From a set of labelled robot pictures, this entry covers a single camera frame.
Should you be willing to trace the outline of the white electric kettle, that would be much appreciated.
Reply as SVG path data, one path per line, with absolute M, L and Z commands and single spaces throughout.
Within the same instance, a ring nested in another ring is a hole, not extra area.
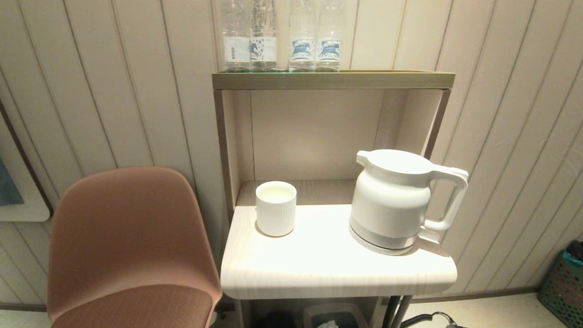
M 384 248 L 408 247 L 408 239 L 419 236 L 421 229 L 449 229 L 469 186 L 466 170 L 437 165 L 411 152 L 358 151 L 356 162 L 363 170 L 356 180 L 349 226 L 364 240 Z M 454 184 L 440 221 L 425 218 L 435 180 Z

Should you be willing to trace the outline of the white ribbed ceramic cup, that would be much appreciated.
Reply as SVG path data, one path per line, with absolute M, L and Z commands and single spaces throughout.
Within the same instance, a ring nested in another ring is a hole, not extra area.
M 267 181 L 255 195 L 257 228 L 271 237 L 289 234 L 295 226 L 297 189 L 285 181 Z

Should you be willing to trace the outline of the beige shelf side table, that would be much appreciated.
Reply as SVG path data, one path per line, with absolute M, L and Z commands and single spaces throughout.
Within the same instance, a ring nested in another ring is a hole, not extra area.
M 407 70 L 213 73 L 230 221 L 221 283 L 242 326 L 250 301 L 389 297 L 384 325 L 397 328 L 412 297 L 456 282 L 433 229 L 421 229 L 405 256 L 369 251 L 348 231 L 358 151 L 430 159 L 454 81 L 452 72 Z M 256 225 L 256 188 L 267 181 L 297 189 L 285 236 Z

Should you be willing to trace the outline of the clear bottle blue horse label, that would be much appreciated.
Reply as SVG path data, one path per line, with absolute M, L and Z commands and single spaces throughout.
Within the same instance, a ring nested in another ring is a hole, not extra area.
M 339 72 L 346 35 L 346 0 L 322 0 L 316 33 L 315 72 Z
M 315 1 L 290 0 L 289 72 L 313 72 L 315 67 Z

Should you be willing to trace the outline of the clear bottle blue patterned label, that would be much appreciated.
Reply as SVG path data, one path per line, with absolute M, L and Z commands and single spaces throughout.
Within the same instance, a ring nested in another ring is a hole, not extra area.
M 250 27 L 251 71 L 276 71 L 277 16 L 274 0 L 252 0 Z

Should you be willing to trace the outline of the clear bottle white text label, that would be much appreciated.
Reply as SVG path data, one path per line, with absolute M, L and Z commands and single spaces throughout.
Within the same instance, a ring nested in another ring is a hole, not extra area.
M 221 34 L 223 38 L 223 71 L 251 71 L 250 35 L 251 8 L 249 0 L 221 1 Z

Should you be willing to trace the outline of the white round kettle base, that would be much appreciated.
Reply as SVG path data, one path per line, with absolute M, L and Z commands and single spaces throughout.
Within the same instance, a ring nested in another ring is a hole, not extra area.
M 419 236 L 415 236 L 415 237 L 409 238 L 408 241 L 411 241 L 411 243 L 408 247 L 400 248 L 400 249 L 391 249 L 391 248 L 380 247 L 380 246 L 374 245 L 374 244 L 364 240 L 362 237 L 360 237 L 354 231 L 354 229 L 351 226 L 348 227 L 348 231 L 351 234 L 351 236 L 353 237 L 353 239 L 358 244 L 362 245 L 362 247 L 368 249 L 369 251 L 373 251 L 375 253 L 378 253 L 381 255 L 388 255 L 388 256 L 405 256 L 405 255 L 412 253 L 414 251 L 414 244 L 416 243 L 416 241 L 419 237 Z

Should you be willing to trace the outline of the grey trash bin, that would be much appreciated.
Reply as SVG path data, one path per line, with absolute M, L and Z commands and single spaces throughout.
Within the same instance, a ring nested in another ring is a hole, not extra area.
M 317 328 L 330 320 L 335 320 L 339 328 L 369 328 L 360 309 L 349 302 L 316 304 L 303 312 L 304 328 Z

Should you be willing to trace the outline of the pink shell chair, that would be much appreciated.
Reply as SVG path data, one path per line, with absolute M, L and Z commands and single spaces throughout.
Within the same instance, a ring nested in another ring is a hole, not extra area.
M 51 328 L 210 328 L 223 291 L 195 193 L 166 167 L 85 177 L 52 219 Z

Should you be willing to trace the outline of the blue cloth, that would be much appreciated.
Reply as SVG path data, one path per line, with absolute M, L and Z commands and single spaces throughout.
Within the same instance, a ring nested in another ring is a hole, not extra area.
M 15 204 L 24 204 L 24 200 L 0 158 L 0 207 Z

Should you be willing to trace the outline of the green mesh basket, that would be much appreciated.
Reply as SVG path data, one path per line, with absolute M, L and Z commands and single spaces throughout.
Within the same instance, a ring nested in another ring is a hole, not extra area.
M 557 256 L 537 298 L 567 328 L 583 328 L 583 240 Z

